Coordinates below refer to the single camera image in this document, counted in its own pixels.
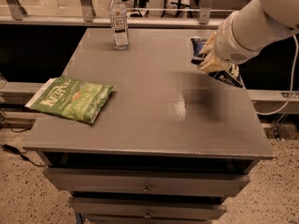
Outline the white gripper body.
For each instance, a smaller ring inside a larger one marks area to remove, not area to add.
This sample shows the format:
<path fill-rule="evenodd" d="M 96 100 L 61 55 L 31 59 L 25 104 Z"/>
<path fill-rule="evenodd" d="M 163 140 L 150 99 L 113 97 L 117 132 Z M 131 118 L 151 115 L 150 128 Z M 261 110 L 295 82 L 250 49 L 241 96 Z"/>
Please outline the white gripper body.
<path fill-rule="evenodd" d="M 229 15 L 219 26 L 214 43 L 214 51 L 227 63 L 242 64 L 260 54 L 260 50 L 250 50 L 236 40 L 233 32 L 233 20 L 238 11 Z"/>

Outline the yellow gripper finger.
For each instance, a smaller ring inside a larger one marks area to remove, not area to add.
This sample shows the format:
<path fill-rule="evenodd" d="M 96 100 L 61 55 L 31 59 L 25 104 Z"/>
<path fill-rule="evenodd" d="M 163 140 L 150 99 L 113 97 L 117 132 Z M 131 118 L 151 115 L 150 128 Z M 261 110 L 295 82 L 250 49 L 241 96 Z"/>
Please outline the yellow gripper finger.
<path fill-rule="evenodd" d="M 199 69 L 206 73 L 223 71 L 229 68 L 230 64 L 222 60 L 214 52 L 209 52 L 203 56 L 204 60 L 200 63 Z"/>
<path fill-rule="evenodd" d="M 216 38 L 216 33 L 213 33 L 206 41 L 205 45 L 201 48 L 200 50 L 201 54 L 208 54 L 210 51 L 213 50 L 215 38 Z"/>

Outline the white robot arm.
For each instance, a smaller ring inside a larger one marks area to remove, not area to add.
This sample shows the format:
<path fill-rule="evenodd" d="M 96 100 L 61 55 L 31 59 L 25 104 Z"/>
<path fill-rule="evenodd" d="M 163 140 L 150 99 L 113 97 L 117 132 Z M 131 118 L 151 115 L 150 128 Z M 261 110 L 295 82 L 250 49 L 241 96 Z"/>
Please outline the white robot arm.
<path fill-rule="evenodd" d="M 199 69 L 211 73 L 242 64 L 263 48 L 298 33 L 299 0 L 251 0 L 233 12 L 200 50 Z"/>

